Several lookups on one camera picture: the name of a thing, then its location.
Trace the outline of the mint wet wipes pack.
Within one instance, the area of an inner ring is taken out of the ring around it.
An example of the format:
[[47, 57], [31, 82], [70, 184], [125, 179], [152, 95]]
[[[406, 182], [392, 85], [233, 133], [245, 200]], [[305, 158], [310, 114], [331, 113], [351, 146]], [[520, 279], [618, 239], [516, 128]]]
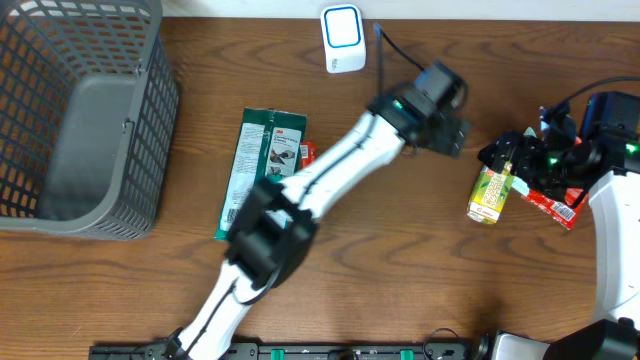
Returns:
[[[527, 136], [536, 136], [535, 131], [531, 128], [528, 127], [526, 129], [526, 131], [524, 132], [525, 135]], [[518, 192], [519, 194], [521, 194], [523, 197], [527, 197], [529, 195], [530, 189], [528, 187], [528, 185], [525, 183], [524, 180], [522, 180], [521, 178], [514, 176], [513, 177], [513, 182], [512, 182], [512, 186], [511, 188], [513, 190], [515, 190], [516, 192]]]

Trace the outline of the red snack bag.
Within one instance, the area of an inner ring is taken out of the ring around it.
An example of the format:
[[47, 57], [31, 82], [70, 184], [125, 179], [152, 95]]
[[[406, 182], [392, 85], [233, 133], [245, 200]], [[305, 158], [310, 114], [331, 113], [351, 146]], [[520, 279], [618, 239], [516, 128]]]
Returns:
[[584, 185], [568, 180], [563, 153], [551, 151], [536, 137], [524, 136], [524, 145], [513, 175], [528, 185], [530, 192], [521, 197], [571, 230], [588, 195]]

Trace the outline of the green tea drink carton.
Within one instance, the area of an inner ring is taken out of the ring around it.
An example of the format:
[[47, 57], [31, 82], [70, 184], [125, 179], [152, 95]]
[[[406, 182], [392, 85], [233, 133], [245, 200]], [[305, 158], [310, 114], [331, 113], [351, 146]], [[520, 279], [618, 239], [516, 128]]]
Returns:
[[511, 169], [510, 162], [501, 171], [482, 167], [468, 202], [469, 218], [482, 224], [495, 224], [499, 220], [513, 184]]

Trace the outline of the red chocolate bar wrapper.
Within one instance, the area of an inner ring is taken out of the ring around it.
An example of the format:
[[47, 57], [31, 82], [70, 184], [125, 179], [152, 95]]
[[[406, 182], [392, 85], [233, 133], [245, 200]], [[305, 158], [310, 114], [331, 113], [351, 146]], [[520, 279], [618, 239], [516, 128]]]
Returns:
[[316, 160], [316, 144], [314, 142], [300, 143], [300, 168], [310, 166]]

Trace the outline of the green white 3M package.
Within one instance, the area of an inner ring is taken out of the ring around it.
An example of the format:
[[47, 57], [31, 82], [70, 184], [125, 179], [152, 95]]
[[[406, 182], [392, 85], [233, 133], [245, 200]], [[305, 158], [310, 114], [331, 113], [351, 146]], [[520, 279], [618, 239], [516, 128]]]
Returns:
[[307, 117], [301, 114], [244, 110], [216, 240], [229, 239], [230, 227], [256, 181], [267, 177], [278, 182], [297, 172], [306, 125]]

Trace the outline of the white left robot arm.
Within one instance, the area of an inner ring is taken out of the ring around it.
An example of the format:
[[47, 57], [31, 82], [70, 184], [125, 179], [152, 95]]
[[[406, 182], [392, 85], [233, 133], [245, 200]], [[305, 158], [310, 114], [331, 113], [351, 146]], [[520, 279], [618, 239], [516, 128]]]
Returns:
[[354, 127], [310, 166], [275, 182], [257, 181], [229, 228], [218, 280], [165, 356], [220, 359], [253, 305], [307, 256], [322, 218], [365, 177], [406, 146], [455, 157], [470, 125], [457, 116], [467, 83], [440, 62], [413, 83], [381, 92]]

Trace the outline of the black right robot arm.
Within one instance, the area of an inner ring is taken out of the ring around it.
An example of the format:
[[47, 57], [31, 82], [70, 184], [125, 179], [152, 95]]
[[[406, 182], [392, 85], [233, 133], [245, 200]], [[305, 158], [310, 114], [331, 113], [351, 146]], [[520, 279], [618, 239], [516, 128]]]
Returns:
[[596, 300], [592, 322], [553, 342], [506, 332], [491, 359], [636, 359], [639, 356], [639, 99], [593, 94], [576, 125], [562, 102], [541, 113], [542, 136], [507, 132], [479, 160], [508, 168], [527, 186], [562, 201], [570, 189], [591, 209], [596, 230]]

